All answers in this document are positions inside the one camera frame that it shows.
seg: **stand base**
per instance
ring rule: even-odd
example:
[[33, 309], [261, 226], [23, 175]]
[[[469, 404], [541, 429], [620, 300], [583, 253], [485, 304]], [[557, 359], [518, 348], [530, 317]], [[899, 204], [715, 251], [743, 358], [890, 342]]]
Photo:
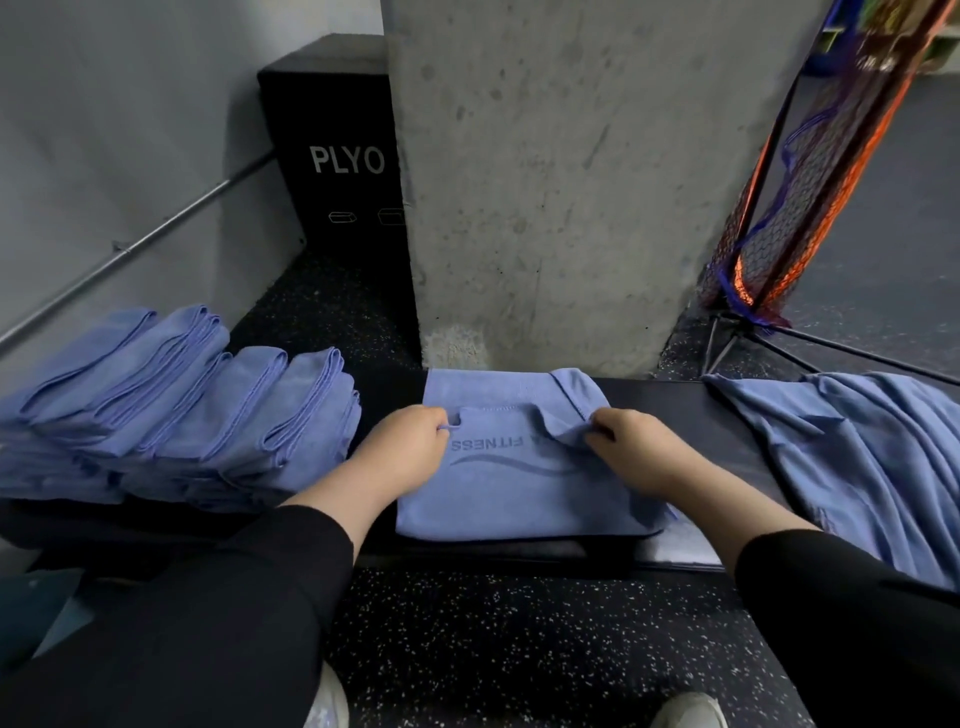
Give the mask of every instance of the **stand base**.
[[[716, 358], [712, 358], [713, 342], [716, 338], [717, 329], [719, 324], [723, 321], [732, 322], [735, 326], [733, 333], [731, 334], [730, 340], [724, 345], [724, 348], [720, 350], [720, 353], [716, 355]], [[851, 354], [852, 356], [859, 356], [863, 359], [870, 359], [871, 361], [878, 362], [880, 364], [886, 364], [890, 367], [895, 367], [897, 369], [902, 369], [905, 372], [910, 372], [911, 374], [916, 374], [920, 376], [926, 376], [930, 379], [935, 379], [937, 381], [942, 381], [945, 384], [952, 384], [954, 386], [960, 387], [960, 378], [955, 376], [945, 375], [941, 372], [933, 372], [929, 369], [924, 369], [923, 367], [918, 367], [914, 364], [910, 364], [905, 361], [899, 361], [898, 359], [891, 359], [887, 356], [880, 356], [873, 352], [865, 352], [862, 349], [857, 349], [855, 347], [847, 346], [846, 344], [841, 344], [837, 341], [830, 341], [829, 339], [823, 339], [819, 336], [814, 336], [809, 333], [804, 333], [803, 331], [796, 331], [793, 328], [779, 327], [779, 326], [768, 326], [768, 327], [758, 327], [753, 322], [738, 316], [735, 313], [729, 311], [724, 311], [722, 313], [715, 313], [710, 316], [710, 335], [707, 340], [707, 349], [704, 351], [704, 359], [701, 365], [700, 373], [701, 375], [713, 374], [716, 372], [717, 368], [723, 363], [723, 360], [727, 358], [730, 352], [733, 350], [733, 347], [736, 345], [737, 341], [740, 339], [748, 339], [753, 341], [755, 344], [759, 344], [761, 347], [768, 349], [769, 351], [776, 353], [782, 356], [787, 361], [791, 361], [802, 369], [806, 369], [812, 374], [818, 374], [821, 370], [817, 369], [815, 366], [809, 362], [799, 358], [796, 354], [788, 352], [785, 349], [777, 346], [776, 344], [771, 343], [767, 338], [764, 337], [764, 333], [770, 331], [775, 331], [776, 333], [781, 333], [784, 336], [792, 336], [796, 339], [801, 339], [802, 341], [809, 342], [811, 344], [817, 344], [822, 347], [827, 347], [828, 349], [835, 349], [839, 352], [844, 352]]]

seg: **metal pipe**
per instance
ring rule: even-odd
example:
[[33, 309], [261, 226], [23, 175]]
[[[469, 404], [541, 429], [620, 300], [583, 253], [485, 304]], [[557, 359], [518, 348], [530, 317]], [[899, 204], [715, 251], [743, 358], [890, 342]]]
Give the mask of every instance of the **metal pipe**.
[[930, 379], [936, 379], [937, 381], [942, 381], [945, 384], [954, 384], [960, 387], [960, 379], [955, 376], [941, 374], [940, 372], [931, 372], [928, 369], [923, 367], [918, 367], [913, 364], [907, 364], [905, 361], [899, 361], [898, 359], [891, 359], [887, 356], [880, 356], [872, 352], [864, 352], [862, 349], [857, 349], [855, 347], [849, 347], [846, 344], [840, 344], [836, 341], [830, 341], [829, 339], [822, 339], [819, 336], [814, 336], [813, 334], [803, 333], [802, 331], [797, 331], [793, 328], [784, 328], [769, 326], [770, 328], [777, 333], [786, 334], [787, 336], [793, 336], [797, 339], [803, 339], [804, 341], [809, 341], [813, 344], [819, 344], [822, 347], [827, 347], [828, 349], [836, 349], [839, 352], [853, 354], [854, 356], [862, 356], [865, 359], [871, 359], [872, 361], [879, 362], [880, 364], [886, 364], [891, 367], [897, 367], [897, 369], [903, 369], [906, 372], [911, 372], [915, 375], [921, 375], [929, 377]]
[[779, 354], [787, 361], [792, 361], [798, 367], [800, 367], [801, 369], [806, 369], [811, 374], [818, 375], [823, 371], [821, 369], [817, 369], [808, 361], [805, 361], [799, 358], [796, 354], [788, 352], [786, 349], [781, 349], [779, 346], [777, 346], [776, 344], [772, 344], [771, 342], [764, 339], [762, 336], [757, 336], [752, 331], [747, 334], [747, 338], [750, 339], [755, 344], [759, 344], [761, 347], [765, 347], [766, 349], [769, 349], [771, 352]]
[[177, 214], [172, 217], [167, 218], [159, 226], [148, 232], [146, 235], [141, 237], [139, 240], [131, 243], [126, 248], [118, 251], [115, 255], [107, 258], [101, 263], [98, 263], [96, 266], [91, 268], [89, 271], [84, 273], [79, 278], [75, 279], [65, 288], [63, 288], [59, 293], [54, 295], [52, 298], [47, 300], [45, 303], [42, 303], [38, 308], [36, 308], [32, 313], [25, 316], [19, 322], [8, 328], [2, 334], [0, 334], [0, 351], [4, 350], [11, 342], [18, 339], [24, 333], [26, 333], [31, 328], [35, 327], [38, 323], [46, 319], [50, 314], [59, 309], [65, 303], [70, 301], [74, 296], [76, 296], [81, 291], [85, 290], [87, 286], [91, 285], [95, 281], [99, 280], [105, 276], [110, 271], [118, 268], [120, 265], [128, 262], [134, 255], [142, 252], [147, 246], [155, 242], [159, 238], [163, 237], [167, 232], [172, 230], [174, 227], [182, 223], [187, 218], [191, 217], [195, 212], [206, 207], [210, 202], [215, 200], [217, 197], [222, 195], [228, 189], [233, 187], [235, 184], [242, 182], [247, 177], [249, 177], [254, 172], [257, 172], [262, 167], [266, 166], [268, 162], [274, 159], [276, 153], [271, 150], [263, 157], [258, 158], [248, 164], [243, 169], [239, 170], [235, 175], [226, 180], [220, 182], [217, 186], [213, 187], [205, 194], [198, 197], [184, 209], [182, 209]]

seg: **blue towel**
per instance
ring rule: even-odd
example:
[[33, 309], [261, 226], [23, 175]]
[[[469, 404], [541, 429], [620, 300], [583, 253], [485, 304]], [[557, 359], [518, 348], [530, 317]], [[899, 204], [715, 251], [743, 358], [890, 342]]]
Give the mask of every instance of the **blue towel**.
[[231, 482], [254, 490], [277, 491], [284, 499], [299, 493], [344, 462], [359, 422], [360, 402], [353, 377], [338, 374], [307, 422], [301, 447], [290, 451], [286, 464], [254, 477], [234, 477]]
[[227, 341], [202, 305], [107, 317], [0, 400], [0, 496], [255, 513], [343, 462], [360, 407], [340, 353], [287, 367]]
[[336, 349], [294, 357], [233, 442], [205, 464], [230, 478], [282, 468], [343, 368], [344, 359]]
[[158, 465], [191, 472], [220, 452], [286, 366], [287, 354], [282, 349], [247, 347], [240, 351], [157, 450]]
[[123, 500], [117, 473], [90, 458], [48, 443], [29, 430], [5, 430], [0, 438], [0, 496], [87, 503]]
[[31, 426], [53, 442], [117, 457], [134, 448], [190, 390], [229, 340], [206, 306], [175, 311], [74, 377]]
[[[318, 356], [306, 356], [299, 366], [300, 373], [307, 370], [307, 363], [316, 365], [319, 360]], [[284, 377], [275, 389], [282, 390], [283, 381]], [[285, 400], [287, 405], [295, 403], [292, 395], [296, 390], [312, 389], [299, 376], [286, 377], [286, 381], [298, 386], [287, 392], [272, 391], [271, 398], [275, 404]], [[279, 409], [278, 404], [273, 411], [276, 413]], [[312, 409], [296, 438], [300, 447], [288, 448], [279, 465], [255, 449], [254, 444], [265, 438], [252, 437], [248, 432], [248, 436], [239, 439], [237, 444], [246, 443], [250, 451], [244, 456], [236, 446], [230, 446], [232, 456], [236, 457], [237, 462], [246, 463], [241, 469], [243, 471], [248, 471], [253, 462], [259, 462], [265, 469], [263, 471], [244, 475], [218, 473], [211, 469], [210, 462], [206, 462], [197, 464], [189, 472], [186, 469], [181, 473], [167, 472], [166, 469], [144, 469], [128, 473], [121, 487], [136, 496], [184, 501], [213, 513], [258, 513], [273, 508], [293, 493], [313, 485], [346, 459], [360, 420], [360, 404], [353, 389], [353, 377], [337, 374], [323, 395], [315, 399]], [[272, 419], [262, 418], [257, 427], [269, 427]]]
[[130, 468], [159, 466], [163, 461], [157, 459], [157, 451], [165, 447], [167, 441], [180, 431], [182, 421], [193, 412], [200, 400], [206, 396], [210, 383], [216, 380], [218, 374], [226, 368], [232, 358], [232, 354], [221, 352], [209, 359], [202, 367], [198, 367], [197, 371], [200, 374], [190, 384], [189, 389], [128, 455], [98, 459], [121, 473], [128, 471]]
[[673, 515], [630, 493], [583, 441], [607, 398], [577, 369], [431, 370], [450, 442], [437, 473], [397, 502], [396, 532], [427, 541], [649, 535]]
[[0, 495], [48, 500], [69, 498], [119, 503], [117, 478], [88, 457], [47, 442], [27, 427], [71, 380], [88, 371], [156, 323], [156, 313], [131, 308], [109, 314], [42, 362], [29, 381], [0, 400]]
[[0, 422], [28, 423], [71, 379], [83, 374], [156, 324], [156, 312], [130, 308], [103, 321], [42, 362], [21, 389], [0, 400]]
[[960, 405], [900, 375], [706, 382], [762, 435], [817, 525], [960, 591]]

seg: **gray wall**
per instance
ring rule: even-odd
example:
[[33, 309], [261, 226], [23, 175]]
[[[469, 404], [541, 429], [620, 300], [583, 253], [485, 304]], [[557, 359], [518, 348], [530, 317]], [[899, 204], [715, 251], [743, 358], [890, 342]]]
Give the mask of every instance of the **gray wall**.
[[641, 376], [828, 0], [383, 0], [425, 363]]
[[[0, 3], [0, 328], [270, 149], [255, 72], [376, 0]], [[299, 250], [270, 164], [0, 358], [0, 384], [91, 317], [208, 302], [235, 323]]]

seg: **sneaker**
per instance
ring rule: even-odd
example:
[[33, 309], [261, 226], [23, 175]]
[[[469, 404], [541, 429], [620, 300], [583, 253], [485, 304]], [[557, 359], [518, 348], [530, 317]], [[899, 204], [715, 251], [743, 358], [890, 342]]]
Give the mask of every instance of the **sneaker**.
[[650, 728], [727, 728], [727, 719], [709, 695], [681, 692], [663, 703]]
[[320, 686], [310, 706], [303, 728], [348, 728], [350, 723], [347, 694], [333, 667], [324, 663]]

